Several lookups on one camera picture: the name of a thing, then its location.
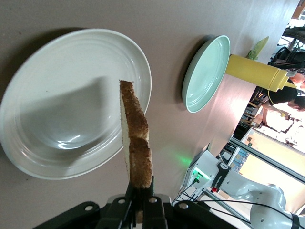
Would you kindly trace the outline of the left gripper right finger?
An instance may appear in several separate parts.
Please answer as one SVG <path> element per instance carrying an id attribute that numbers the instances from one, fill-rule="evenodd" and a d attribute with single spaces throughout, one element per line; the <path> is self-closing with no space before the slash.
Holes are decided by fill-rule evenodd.
<path id="1" fill-rule="evenodd" d="M 214 229 L 205 216 L 210 213 L 195 202 L 184 200 L 172 205 L 167 195 L 155 194 L 154 182 L 143 201 L 142 229 Z"/>

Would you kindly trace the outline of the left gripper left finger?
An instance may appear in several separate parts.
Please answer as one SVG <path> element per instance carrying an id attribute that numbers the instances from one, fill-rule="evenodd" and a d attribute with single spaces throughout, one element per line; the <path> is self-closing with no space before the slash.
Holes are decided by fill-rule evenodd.
<path id="1" fill-rule="evenodd" d="M 134 189 L 112 196 L 104 207 L 86 201 L 43 222 L 33 229 L 132 229 L 135 226 L 132 202 Z"/>

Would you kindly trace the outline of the brown bread slice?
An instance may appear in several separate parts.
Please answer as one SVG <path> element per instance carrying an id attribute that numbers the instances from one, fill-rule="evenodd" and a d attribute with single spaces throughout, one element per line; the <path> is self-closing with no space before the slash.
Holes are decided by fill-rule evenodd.
<path id="1" fill-rule="evenodd" d="M 122 142 L 129 181 L 136 189 L 137 201 L 142 191 L 153 181 L 152 151 L 149 146 L 149 126 L 135 95 L 132 82 L 120 80 L 120 111 Z"/>

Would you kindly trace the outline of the yellow mustard squeeze bottle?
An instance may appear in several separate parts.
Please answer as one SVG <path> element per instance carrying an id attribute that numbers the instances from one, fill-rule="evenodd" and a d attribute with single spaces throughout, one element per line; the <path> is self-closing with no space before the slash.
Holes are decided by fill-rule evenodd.
<path id="1" fill-rule="evenodd" d="M 296 88 L 293 83 L 288 82 L 287 71 L 234 54 L 229 57 L 225 73 L 255 84 L 268 92 L 277 92 L 285 86 Z"/>

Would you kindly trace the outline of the green lettuce leaf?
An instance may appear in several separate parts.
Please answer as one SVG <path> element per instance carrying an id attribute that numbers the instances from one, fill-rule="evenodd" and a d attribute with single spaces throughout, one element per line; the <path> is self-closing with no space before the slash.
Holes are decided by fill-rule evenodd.
<path id="1" fill-rule="evenodd" d="M 267 37 L 261 39 L 260 41 L 258 41 L 256 43 L 256 45 L 248 52 L 247 58 L 250 60 L 256 61 L 258 59 L 258 55 L 260 54 L 262 49 L 265 47 L 268 40 L 269 40 L 269 37 L 267 36 Z"/>

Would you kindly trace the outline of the beige plate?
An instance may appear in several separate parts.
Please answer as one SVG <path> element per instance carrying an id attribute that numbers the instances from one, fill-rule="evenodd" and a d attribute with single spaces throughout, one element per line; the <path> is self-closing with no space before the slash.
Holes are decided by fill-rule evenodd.
<path id="1" fill-rule="evenodd" d="M 123 147 L 120 81 L 132 82 L 143 111 L 152 87 L 148 60 L 129 37 L 106 29 L 67 33 L 16 71 L 0 105 L 9 160 L 37 178 L 77 177 Z"/>

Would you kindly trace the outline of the mint green plate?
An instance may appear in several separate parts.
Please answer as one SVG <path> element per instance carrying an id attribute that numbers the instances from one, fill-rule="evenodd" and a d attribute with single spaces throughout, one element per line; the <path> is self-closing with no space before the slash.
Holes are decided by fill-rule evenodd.
<path id="1" fill-rule="evenodd" d="M 220 35 L 205 42 L 194 55 L 182 88 L 183 103 L 188 112 L 199 112 L 212 99 L 224 77 L 230 51 L 229 38 Z"/>

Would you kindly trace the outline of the person in background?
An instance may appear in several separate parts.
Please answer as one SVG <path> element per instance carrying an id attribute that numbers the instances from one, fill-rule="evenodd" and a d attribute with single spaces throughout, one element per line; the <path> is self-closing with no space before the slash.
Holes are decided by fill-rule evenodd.
<path id="1" fill-rule="evenodd" d="M 277 131 L 289 128 L 291 115 L 305 113 L 305 96 L 298 94 L 299 91 L 305 93 L 305 72 L 297 70 L 293 74 L 287 81 L 295 88 L 284 86 L 277 92 L 263 89 L 268 100 L 262 105 L 262 124 Z"/>

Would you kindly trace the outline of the aluminium frame rail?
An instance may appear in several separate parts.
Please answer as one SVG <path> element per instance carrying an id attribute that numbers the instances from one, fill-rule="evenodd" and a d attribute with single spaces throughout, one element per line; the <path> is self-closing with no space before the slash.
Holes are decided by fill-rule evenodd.
<path id="1" fill-rule="evenodd" d="M 244 151 L 247 151 L 251 155 L 255 156 L 256 158 L 264 161 L 265 163 L 271 165 L 272 167 L 280 170 L 281 172 L 287 174 L 288 176 L 292 177 L 293 179 L 297 180 L 298 182 L 305 185 L 305 176 L 301 175 L 298 172 L 295 172 L 294 170 L 288 168 L 287 166 L 277 162 L 276 160 L 268 157 L 267 155 L 259 152 L 258 150 L 246 145 L 242 141 L 236 139 L 235 137 L 231 137 L 229 140 L 229 143 L 243 149 Z"/>

